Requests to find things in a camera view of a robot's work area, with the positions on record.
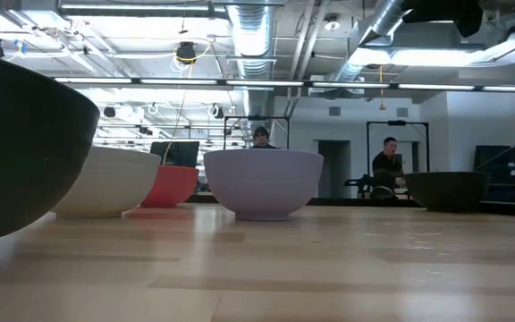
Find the table surface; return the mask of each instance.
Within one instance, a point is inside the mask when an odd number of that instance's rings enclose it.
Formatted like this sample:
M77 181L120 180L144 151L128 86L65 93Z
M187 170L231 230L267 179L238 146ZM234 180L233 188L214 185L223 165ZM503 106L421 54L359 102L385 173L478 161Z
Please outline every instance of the table surface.
M218 205L49 214L0 239L0 321L515 321L515 217Z

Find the computer monitor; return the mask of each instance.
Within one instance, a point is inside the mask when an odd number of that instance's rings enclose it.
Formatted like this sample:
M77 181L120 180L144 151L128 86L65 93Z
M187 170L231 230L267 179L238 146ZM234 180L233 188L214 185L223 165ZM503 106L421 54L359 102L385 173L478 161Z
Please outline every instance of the computer monitor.
M156 154L162 158L160 164L163 163L165 152L170 142L153 142L150 147L150 153ZM166 165L196 167L198 161L198 150L200 142L172 142L172 146L166 156Z

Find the metal duct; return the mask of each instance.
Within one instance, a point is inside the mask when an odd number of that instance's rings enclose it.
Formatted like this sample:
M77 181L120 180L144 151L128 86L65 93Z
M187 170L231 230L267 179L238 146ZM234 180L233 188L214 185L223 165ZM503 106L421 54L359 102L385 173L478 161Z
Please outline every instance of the metal duct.
M366 30L356 31L364 32L364 34L360 37L359 35L351 35L352 38L358 39L358 43L355 44L355 47L393 33L401 25L402 16L407 13L401 9L403 1L404 0L379 0L379 2L376 3L376 10L368 28ZM354 51L351 52L350 59L333 76L332 81L349 82L354 81L355 78L359 76L365 66L352 62L351 58L353 53Z
M270 56L273 50L274 7L263 5L230 5L232 39L236 55L252 58ZM258 59L239 60L238 70L243 79L271 78L272 62ZM248 115L272 115L273 91L247 90L244 104Z

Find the man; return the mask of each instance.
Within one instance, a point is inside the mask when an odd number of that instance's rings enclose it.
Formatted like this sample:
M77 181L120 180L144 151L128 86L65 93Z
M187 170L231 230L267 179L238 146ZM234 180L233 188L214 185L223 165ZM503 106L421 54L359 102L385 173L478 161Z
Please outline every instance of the man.
M254 131L254 146L251 148L276 148L269 144L269 132L263 126Z
M394 186L405 184L401 162L394 157L397 151L397 140L386 138L383 141L383 151L373 159L373 176L376 185L394 189Z

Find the metal frame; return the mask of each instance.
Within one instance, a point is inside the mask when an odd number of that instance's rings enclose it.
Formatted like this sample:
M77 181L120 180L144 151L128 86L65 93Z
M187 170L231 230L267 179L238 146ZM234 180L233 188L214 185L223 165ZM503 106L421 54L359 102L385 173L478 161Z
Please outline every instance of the metal frame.
M371 148L370 148L370 127L371 124L386 124L388 126L405 126L407 124L416 124L425 126L426 139L426 171L430 172L430 138L428 135L428 122L406 122L406 121L368 121L367 122L367 174L371 174Z
M287 149L290 149L290 117L288 116L225 116L224 117L224 149L226 147L228 120L248 120L248 121L267 121L267 120L285 120L287 122Z

